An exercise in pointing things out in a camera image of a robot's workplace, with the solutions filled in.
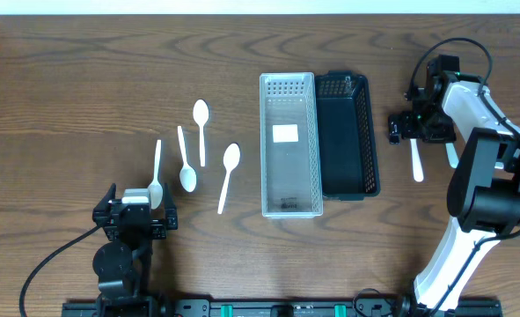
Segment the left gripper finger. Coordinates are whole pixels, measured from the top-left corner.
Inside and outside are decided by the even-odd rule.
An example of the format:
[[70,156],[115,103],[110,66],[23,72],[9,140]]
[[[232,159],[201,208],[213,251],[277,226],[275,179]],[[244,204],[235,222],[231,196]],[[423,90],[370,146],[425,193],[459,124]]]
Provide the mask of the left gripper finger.
[[167,183],[164,183],[163,204],[165,209],[165,217],[168,219],[177,218],[177,207],[172,199]]
[[115,199],[116,184],[113,183],[103,198],[93,208],[94,212],[108,212],[111,209],[112,201]]

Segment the white spoon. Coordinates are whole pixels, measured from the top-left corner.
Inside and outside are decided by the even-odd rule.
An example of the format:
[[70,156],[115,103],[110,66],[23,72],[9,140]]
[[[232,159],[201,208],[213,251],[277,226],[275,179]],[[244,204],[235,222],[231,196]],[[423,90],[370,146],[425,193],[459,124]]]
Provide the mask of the white spoon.
[[163,198],[163,187],[159,181],[159,171],[161,164],[162,140],[158,139],[156,142],[155,156],[154,156],[154,170],[153,179],[148,186],[150,192],[150,207],[155,210],[159,207]]
[[183,134],[183,128],[181,126],[177,127],[178,139],[179,139],[179,149],[182,158],[182,167],[179,172],[179,180],[181,186],[189,193],[193,192],[196,189],[197,185],[197,175],[196,171],[188,164],[187,161],[187,149],[185,138]]
[[206,165],[204,128],[209,120],[209,106],[205,100],[197,100],[194,103],[193,117],[199,127],[200,166],[204,167]]
[[417,140],[415,138],[410,139],[410,146],[413,177],[416,182],[422,182],[424,180],[424,173],[422,169],[421,156],[419,153]]
[[225,205],[226,197],[228,194],[228,188],[230,184],[231,172],[238,166],[240,160],[241,152],[238,144],[232,143],[230,144],[224,155],[223,155],[223,165],[225,167],[225,177],[223,180],[223,186],[221,189],[219,203],[217,207],[217,213],[223,213],[223,207]]

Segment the white fork long handle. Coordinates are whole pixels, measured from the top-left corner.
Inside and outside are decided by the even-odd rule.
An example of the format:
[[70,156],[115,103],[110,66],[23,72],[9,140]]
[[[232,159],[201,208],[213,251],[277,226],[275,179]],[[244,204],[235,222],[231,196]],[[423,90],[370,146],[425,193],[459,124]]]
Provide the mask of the white fork long handle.
[[445,150],[450,167],[456,169],[458,167],[459,159],[454,143],[446,143]]

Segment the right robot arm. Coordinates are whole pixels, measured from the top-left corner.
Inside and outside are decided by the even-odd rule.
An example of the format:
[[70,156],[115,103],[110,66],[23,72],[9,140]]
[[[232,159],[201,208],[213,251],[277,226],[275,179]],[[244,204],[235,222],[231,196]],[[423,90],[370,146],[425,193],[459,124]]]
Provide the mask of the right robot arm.
[[486,80],[458,70],[431,70],[423,88],[411,86],[410,111],[391,118],[391,143],[410,142],[414,180],[424,178],[418,143],[465,148],[447,192],[449,221],[413,290],[396,316],[455,315],[459,297],[483,258],[503,240],[520,236],[520,128],[491,98]]

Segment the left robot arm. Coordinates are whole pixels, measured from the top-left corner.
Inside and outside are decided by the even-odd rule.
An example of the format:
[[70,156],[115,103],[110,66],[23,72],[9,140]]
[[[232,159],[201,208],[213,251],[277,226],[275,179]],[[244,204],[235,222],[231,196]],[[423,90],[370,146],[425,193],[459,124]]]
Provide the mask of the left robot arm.
[[150,204],[140,200],[149,194],[133,189],[117,199],[115,184],[93,208],[92,220],[109,239],[92,262],[105,298],[136,297],[148,290],[152,242],[166,239],[169,231],[178,228],[177,208],[167,184],[163,190],[159,204],[164,208],[162,218],[154,218]]

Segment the black plastic basket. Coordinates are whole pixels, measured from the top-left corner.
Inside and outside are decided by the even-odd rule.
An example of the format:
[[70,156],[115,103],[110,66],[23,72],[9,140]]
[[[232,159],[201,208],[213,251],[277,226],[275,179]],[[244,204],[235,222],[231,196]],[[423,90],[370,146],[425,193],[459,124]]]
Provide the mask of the black plastic basket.
[[380,193],[367,78],[350,70],[315,77],[323,196],[361,201]]

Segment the white label in clear basket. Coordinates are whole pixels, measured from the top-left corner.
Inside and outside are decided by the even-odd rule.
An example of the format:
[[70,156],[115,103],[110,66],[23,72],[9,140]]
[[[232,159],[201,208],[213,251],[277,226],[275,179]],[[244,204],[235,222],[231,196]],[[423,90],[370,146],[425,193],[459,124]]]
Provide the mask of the white label in clear basket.
[[273,125],[272,137],[274,143],[296,143],[299,141],[296,124]]

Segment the clear plastic basket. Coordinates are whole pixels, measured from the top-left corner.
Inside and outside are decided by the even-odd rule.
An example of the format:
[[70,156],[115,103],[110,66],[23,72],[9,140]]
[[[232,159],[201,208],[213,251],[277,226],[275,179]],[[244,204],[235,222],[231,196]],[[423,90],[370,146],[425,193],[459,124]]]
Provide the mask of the clear plastic basket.
[[[315,81],[311,72],[260,75],[261,209],[268,218],[323,214]],[[296,124],[299,141],[274,143],[273,125]]]

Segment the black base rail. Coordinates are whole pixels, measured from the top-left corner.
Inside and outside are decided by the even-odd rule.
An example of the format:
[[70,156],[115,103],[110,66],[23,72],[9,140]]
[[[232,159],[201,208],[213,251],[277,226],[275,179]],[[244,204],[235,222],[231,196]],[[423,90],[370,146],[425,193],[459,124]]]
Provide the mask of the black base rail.
[[502,317],[502,305],[493,299],[462,299],[454,310],[433,311],[409,299],[370,296],[350,301],[218,301],[182,299],[159,303],[155,299],[123,301],[97,299],[93,303],[64,303],[67,317],[157,316],[157,317],[381,317],[381,316],[493,316]]

